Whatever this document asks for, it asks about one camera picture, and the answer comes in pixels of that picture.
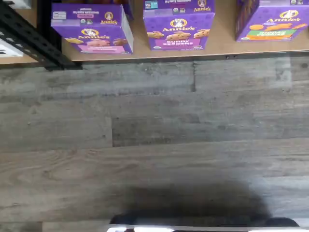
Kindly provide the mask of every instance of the annie's cracker box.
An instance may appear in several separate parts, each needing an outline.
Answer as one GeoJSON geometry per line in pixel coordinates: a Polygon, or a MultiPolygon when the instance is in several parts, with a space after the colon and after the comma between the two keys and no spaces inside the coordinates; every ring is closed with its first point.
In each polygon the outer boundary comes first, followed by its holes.
{"type": "Polygon", "coordinates": [[[133,19],[134,0],[62,0],[62,3],[76,4],[122,4],[129,19],[133,19]]]}
{"type": "Polygon", "coordinates": [[[290,41],[308,27],[309,0],[246,0],[237,41],[290,41]]]}
{"type": "Polygon", "coordinates": [[[54,3],[52,27],[84,53],[133,52],[133,35],[122,5],[54,3]]]}
{"type": "Polygon", "coordinates": [[[144,0],[150,49],[205,49],[214,16],[214,0],[144,0]]]}

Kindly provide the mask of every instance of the white object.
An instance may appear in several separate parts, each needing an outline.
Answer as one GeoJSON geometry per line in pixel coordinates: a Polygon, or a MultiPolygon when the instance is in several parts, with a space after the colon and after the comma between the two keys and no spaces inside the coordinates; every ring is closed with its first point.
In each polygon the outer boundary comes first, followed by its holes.
{"type": "Polygon", "coordinates": [[[4,0],[13,9],[31,9],[31,0],[4,0]]]}
{"type": "Polygon", "coordinates": [[[22,57],[23,52],[0,39],[0,58],[4,57],[22,57]]]}

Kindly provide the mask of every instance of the green label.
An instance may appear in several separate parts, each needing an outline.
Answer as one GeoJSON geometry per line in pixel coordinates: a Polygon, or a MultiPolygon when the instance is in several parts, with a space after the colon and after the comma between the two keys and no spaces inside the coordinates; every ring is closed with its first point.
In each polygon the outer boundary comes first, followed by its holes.
{"type": "Polygon", "coordinates": [[[260,30],[251,30],[248,35],[256,36],[280,36],[280,35],[292,35],[297,30],[274,30],[274,31],[260,31],[260,30]]]}

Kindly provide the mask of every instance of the annie's logo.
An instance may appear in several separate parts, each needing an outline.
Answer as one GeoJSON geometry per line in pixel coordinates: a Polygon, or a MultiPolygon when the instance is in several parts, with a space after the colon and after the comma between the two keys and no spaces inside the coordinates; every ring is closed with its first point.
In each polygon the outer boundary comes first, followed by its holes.
{"type": "Polygon", "coordinates": [[[110,38],[109,36],[106,36],[106,35],[100,36],[97,30],[90,29],[90,28],[83,29],[82,34],[83,35],[78,36],[78,39],[109,39],[110,38]]]}
{"type": "Polygon", "coordinates": [[[173,28],[164,28],[163,31],[173,31],[173,30],[195,30],[194,27],[188,27],[186,28],[185,26],[187,26],[188,22],[187,20],[183,19],[183,18],[175,18],[174,20],[172,20],[170,22],[170,25],[173,28]]]}
{"type": "Polygon", "coordinates": [[[298,11],[296,10],[288,10],[283,12],[280,15],[280,19],[270,19],[267,22],[299,22],[301,19],[300,18],[296,18],[296,16],[298,16],[298,11]]]}
{"type": "Polygon", "coordinates": [[[117,25],[117,21],[116,20],[112,20],[114,18],[114,15],[112,14],[112,12],[106,12],[104,15],[106,20],[102,20],[101,24],[114,24],[117,25]]]}
{"type": "Polygon", "coordinates": [[[210,7],[206,7],[207,0],[198,0],[197,4],[199,7],[194,8],[194,12],[196,11],[210,11],[210,7]]]}

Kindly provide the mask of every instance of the rabbit logo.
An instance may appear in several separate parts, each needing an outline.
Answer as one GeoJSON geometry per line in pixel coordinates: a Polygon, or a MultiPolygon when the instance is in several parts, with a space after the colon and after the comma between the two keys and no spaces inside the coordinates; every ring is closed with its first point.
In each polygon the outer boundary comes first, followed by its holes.
{"type": "Polygon", "coordinates": [[[198,0],[197,2],[199,7],[205,7],[206,6],[206,0],[198,0]]]}
{"type": "Polygon", "coordinates": [[[107,20],[112,20],[112,18],[113,18],[114,16],[113,16],[113,14],[112,14],[112,12],[106,12],[105,13],[105,18],[107,19],[107,20]]]}
{"type": "Polygon", "coordinates": [[[170,25],[174,28],[182,28],[182,27],[185,27],[187,24],[188,24],[187,20],[182,19],[182,18],[175,18],[170,23],[170,25]]]}
{"type": "Polygon", "coordinates": [[[288,18],[294,18],[296,16],[298,16],[298,11],[296,11],[296,10],[288,10],[286,12],[283,12],[280,15],[280,18],[288,19],[288,18]]]}
{"type": "Polygon", "coordinates": [[[98,31],[94,30],[94,29],[86,28],[86,29],[82,30],[82,34],[88,35],[88,36],[96,36],[96,35],[98,35],[98,31]]]}

